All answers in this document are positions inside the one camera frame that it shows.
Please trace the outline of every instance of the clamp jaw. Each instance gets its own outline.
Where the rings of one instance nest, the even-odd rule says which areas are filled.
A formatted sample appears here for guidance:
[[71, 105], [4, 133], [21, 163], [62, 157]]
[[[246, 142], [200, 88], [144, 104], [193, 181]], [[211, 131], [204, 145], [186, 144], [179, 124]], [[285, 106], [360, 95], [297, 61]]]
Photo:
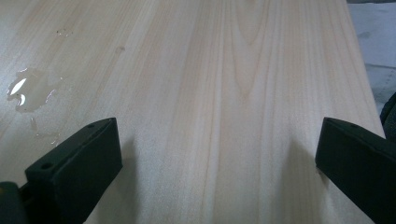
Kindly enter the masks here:
[[89, 124], [28, 167], [20, 189], [0, 183], [0, 223], [83, 223], [121, 167], [116, 119]]
[[396, 144], [362, 127], [325, 118], [317, 167], [375, 223], [396, 223]]

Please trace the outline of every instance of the wooden board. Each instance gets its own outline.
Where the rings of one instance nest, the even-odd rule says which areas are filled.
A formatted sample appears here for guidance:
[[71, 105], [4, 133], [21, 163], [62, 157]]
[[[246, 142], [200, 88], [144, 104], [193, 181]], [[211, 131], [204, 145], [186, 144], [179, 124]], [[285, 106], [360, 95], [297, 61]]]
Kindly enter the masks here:
[[383, 135], [345, 0], [4, 0], [0, 91], [0, 181], [118, 119], [87, 223], [371, 223], [314, 163], [325, 116]]

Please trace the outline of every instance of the wood grain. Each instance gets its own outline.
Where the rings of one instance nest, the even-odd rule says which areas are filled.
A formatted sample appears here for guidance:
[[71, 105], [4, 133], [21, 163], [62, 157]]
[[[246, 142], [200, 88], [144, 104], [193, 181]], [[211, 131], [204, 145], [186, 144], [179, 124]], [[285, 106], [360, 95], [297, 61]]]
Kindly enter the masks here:
[[314, 162], [323, 117], [383, 136], [344, 0], [1, 1], [0, 90], [0, 181], [118, 119], [87, 223], [371, 223]]

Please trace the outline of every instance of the water spill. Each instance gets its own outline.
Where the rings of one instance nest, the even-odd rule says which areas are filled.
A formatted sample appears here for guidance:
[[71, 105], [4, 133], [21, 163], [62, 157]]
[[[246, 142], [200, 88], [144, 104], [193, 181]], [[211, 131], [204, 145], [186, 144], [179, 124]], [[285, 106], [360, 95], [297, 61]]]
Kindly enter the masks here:
[[41, 133], [38, 131], [37, 128], [37, 122], [35, 121], [35, 118], [31, 117], [30, 118], [30, 127], [32, 128], [33, 131], [35, 131], [35, 138], [37, 139], [43, 139], [43, 138], [49, 138], [50, 143], [52, 145], [55, 145], [56, 147], [60, 143], [60, 133]]
[[46, 104], [62, 84], [60, 78], [49, 85], [48, 75], [34, 68], [26, 68], [17, 73], [17, 78], [9, 85], [7, 100], [17, 100], [15, 109], [21, 113], [34, 112]]

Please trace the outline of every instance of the gray floor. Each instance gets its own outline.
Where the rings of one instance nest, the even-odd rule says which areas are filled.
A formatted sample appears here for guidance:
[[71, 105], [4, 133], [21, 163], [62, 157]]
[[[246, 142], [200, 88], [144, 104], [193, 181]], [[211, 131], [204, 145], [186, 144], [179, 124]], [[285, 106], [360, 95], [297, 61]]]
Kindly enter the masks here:
[[396, 3], [348, 7], [380, 114], [384, 103], [396, 92]]

